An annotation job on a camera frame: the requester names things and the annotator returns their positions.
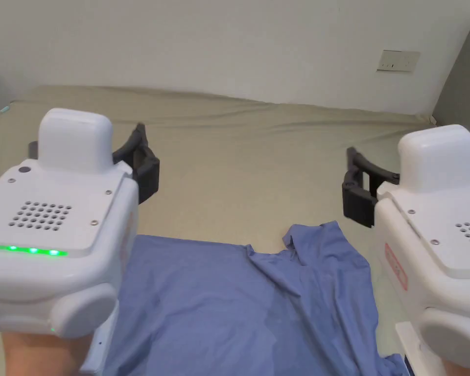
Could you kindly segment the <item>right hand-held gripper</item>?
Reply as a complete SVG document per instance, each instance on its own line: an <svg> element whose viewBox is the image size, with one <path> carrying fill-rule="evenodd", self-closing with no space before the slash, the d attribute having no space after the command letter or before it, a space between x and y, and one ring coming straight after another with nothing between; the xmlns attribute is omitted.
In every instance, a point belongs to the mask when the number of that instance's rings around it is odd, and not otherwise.
<svg viewBox="0 0 470 376"><path fill-rule="evenodd" d="M408 371L445 376L441 354L470 348L470 132L412 132L398 151L400 173L346 150L343 214L374 230L406 312L395 330Z"/></svg>

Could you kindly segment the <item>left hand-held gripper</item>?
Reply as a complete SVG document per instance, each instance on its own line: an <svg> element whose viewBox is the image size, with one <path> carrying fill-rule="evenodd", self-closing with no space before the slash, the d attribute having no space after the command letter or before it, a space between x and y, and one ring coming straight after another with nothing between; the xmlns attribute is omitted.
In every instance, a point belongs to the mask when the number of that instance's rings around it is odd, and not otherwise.
<svg viewBox="0 0 470 376"><path fill-rule="evenodd" d="M0 332L92 333L81 376L103 374L138 205L159 187L145 125L117 150L112 137L103 115L51 109L0 176Z"/></svg>

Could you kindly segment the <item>person's right hand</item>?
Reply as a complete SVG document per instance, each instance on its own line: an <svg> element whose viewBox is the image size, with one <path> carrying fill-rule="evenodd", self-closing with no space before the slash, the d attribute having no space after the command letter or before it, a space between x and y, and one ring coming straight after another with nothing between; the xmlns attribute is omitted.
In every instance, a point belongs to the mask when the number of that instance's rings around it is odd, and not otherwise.
<svg viewBox="0 0 470 376"><path fill-rule="evenodd" d="M441 355L446 376L470 376L470 348L455 348Z"/></svg>

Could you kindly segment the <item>person's left hand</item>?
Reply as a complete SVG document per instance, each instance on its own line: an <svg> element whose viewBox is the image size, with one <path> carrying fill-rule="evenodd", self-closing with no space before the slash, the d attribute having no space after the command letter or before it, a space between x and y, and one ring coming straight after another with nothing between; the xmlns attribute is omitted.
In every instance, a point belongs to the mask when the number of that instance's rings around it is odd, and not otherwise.
<svg viewBox="0 0 470 376"><path fill-rule="evenodd" d="M7 376L76 376L93 334L75 339L27 333L1 334Z"/></svg>

